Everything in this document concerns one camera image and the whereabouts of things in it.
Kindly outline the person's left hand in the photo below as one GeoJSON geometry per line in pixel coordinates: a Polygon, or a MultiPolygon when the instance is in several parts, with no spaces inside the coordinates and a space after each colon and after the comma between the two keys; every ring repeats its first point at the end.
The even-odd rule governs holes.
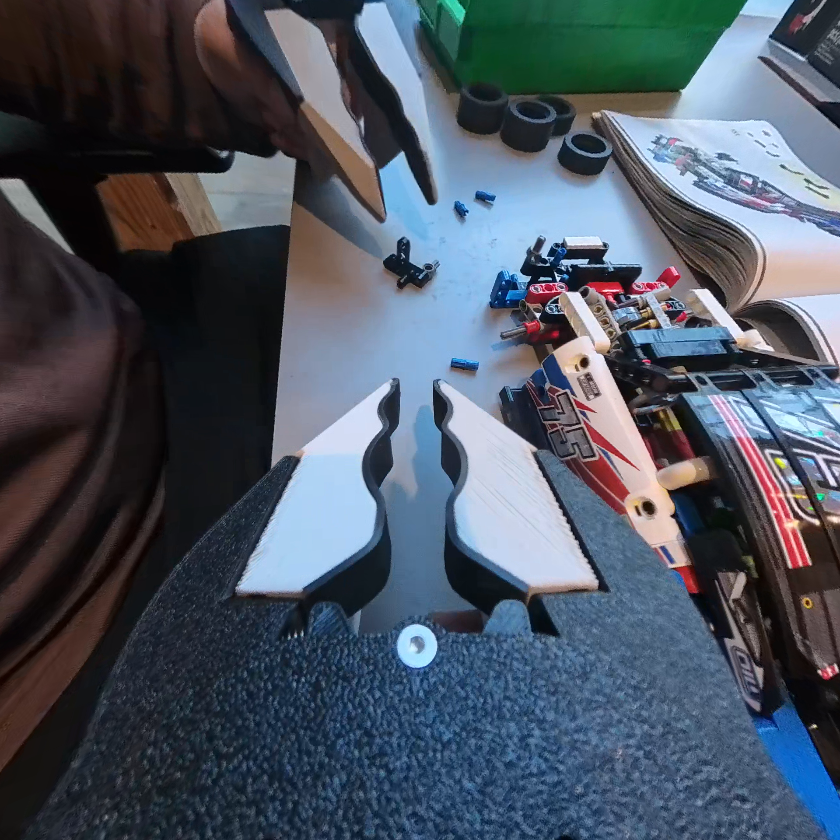
{"type": "Polygon", "coordinates": [[[265,61],[236,36],[225,2],[211,1],[202,7],[193,35],[205,76],[238,116],[266,131],[274,148],[285,156],[309,161],[298,112],[265,61]]]}

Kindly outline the brick model race car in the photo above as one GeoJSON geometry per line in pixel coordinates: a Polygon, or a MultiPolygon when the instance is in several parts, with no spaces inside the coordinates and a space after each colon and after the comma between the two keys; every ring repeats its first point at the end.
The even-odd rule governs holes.
{"type": "Polygon", "coordinates": [[[838,838],[838,372],[776,353],[675,267],[597,237],[502,270],[502,340],[539,367],[504,422],[623,515],[703,615],[770,756],[838,838]]]}

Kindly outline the black rubber tyre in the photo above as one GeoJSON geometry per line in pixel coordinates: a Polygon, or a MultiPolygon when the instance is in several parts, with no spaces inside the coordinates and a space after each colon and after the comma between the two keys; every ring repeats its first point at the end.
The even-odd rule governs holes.
{"type": "Polygon", "coordinates": [[[577,111],[570,100],[561,96],[548,94],[538,96],[537,100],[549,106],[554,112],[553,137],[561,137],[571,131],[577,111]]]}
{"type": "Polygon", "coordinates": [[[500,140],[518,152],[540,152],[553,135],[556,114],[550,104],[538,99],[509,101],[500,126],[500,140]]]}
{"type": "Polygon", "coordinates": [[[563,137],[557,161],[569,172],[592,176],[603,172],[612,156],[609,140],[591,131],[573,131],[563,137]]]}
{"type": "Polygon", "coordinates": [[[504,90],[488,82],[474,82],[460,90],[456,122],[470,133],[495,134],[501,130],[507,109],[504,90]]]}

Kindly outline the open instruction booklet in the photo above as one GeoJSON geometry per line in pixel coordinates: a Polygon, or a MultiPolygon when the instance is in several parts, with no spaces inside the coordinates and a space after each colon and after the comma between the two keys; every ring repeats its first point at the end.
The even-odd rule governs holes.
{"type": "Polygon", "coordinates": [[[769,122],[593,114],[684,262],[772,347],[838,364],[839,190],[769,122]]]}

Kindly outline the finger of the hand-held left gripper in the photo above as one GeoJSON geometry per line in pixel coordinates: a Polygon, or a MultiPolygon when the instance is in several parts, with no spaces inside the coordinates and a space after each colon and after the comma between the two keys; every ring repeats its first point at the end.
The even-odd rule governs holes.
{"type": "Polygon", "coordinates": [[[300,91],[299,114],[320,154],[319,165],[339,177],[356,200],[383,223],[386,219],[379,171],[359,121],[345,101],[333,52],[321,29],[287,8],[266,11],[280,52],[300,91]]]}
{"type": "Polygon", "coordinates": [[[427,204],[435,205],[438,184],[424,86],[396,27],[352,27],[348,60],[374,162],[382,168],[403,154],[427,204]]]}

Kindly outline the grey desk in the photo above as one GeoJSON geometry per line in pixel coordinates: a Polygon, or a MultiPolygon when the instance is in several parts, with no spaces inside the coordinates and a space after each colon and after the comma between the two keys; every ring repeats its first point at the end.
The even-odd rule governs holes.
{"type": "Polygon", "coordinates": [[[595,235],[620,263],[646,277],[668,266],[679,291],[705,283],[679,256],[616,163],[578,176],[557,161],[560,140],[536,154],[510,150],[496,135],[463,131],[459,95],[438,70],[415,2],[388,2],[418,68],[433,135],[438,202],[429,206],[403,156],[381,171],[387,217],[378,224],[336,180],[317,182],[297,166],[276,403],[273,461],[291,455],[391,378],[401,384],[394,465],[381,490],[392,543],[384,590],[361,613],[361,631],[471,608],[445,573],[445,503],[452,488],[440,463],[433,382],[445,379],[495,416],[498,393],[537,367],[532,347],[499,342],[510,324],[488,299],[498,271],[518,271],[539,235],[548,244],[595,235]],[[476,190],[495,193],[488,205],[476,190]],[[466,219],[453,210],[460,200],[466,219]],[[411,261],[438,260],[422,287],[399,289],[383,267],[400,237],[411,261]],[[449,368],[452,358],[478,372],[449,368]]]}

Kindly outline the green plastic bin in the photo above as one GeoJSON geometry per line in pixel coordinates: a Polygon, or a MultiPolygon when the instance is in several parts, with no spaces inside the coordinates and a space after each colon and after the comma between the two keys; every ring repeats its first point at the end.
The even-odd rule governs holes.
{"type": "Polygon", "coordinates": [[[510,95],[681,91],[744,1],[419,1],[460,86],[510,95]]]}

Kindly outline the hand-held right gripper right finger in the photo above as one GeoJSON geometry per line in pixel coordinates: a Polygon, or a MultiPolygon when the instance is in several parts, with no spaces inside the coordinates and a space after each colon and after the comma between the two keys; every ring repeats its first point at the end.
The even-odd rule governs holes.
{"type": "Polygon", "coordinates": [[[599,589],[537,449],[445,380],[434,382],[445,507],[444,567],[469,604],[491,614],[503,601],[599,589]]]}

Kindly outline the wooden cabinet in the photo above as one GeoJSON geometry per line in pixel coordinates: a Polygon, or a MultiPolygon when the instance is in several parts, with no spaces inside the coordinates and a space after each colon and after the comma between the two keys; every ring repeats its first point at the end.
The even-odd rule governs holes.
{"type": "Polygon", "coordinates": [[[167,252],[177,243],[223,231],[194,173],[110,175],[97,192],[120,252],[167,252]]]}

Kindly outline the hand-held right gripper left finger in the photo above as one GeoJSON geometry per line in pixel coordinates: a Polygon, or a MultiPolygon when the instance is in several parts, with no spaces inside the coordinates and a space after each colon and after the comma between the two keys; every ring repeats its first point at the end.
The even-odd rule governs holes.
{"type": "Polygon", "coordinates": [[[393,467],[401,386],[391,379],[306,443],[235,585],[247,601],[340,606],[352,617],[384,589],[391,539],[382,483],[393,467]]]}

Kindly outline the black cardboard toy box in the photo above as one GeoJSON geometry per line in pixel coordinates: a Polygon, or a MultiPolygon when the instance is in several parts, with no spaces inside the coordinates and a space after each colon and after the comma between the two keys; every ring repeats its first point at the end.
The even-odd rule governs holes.
{"type": "Polygon", "coordinates": [[[838,1],[793,1],[770,34],[770,40],[807,58],[838,15],[838,1]]]}

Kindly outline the person's black trousers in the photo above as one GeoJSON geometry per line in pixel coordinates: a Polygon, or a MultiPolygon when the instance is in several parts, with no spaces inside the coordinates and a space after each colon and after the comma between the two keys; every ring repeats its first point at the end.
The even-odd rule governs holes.
{"type": "Polygon", "coordinates": [[[270,469],[289,239],[251,227],[123,258],[164,381],[164,517],[138,575],[150,592],[270,469]]]}

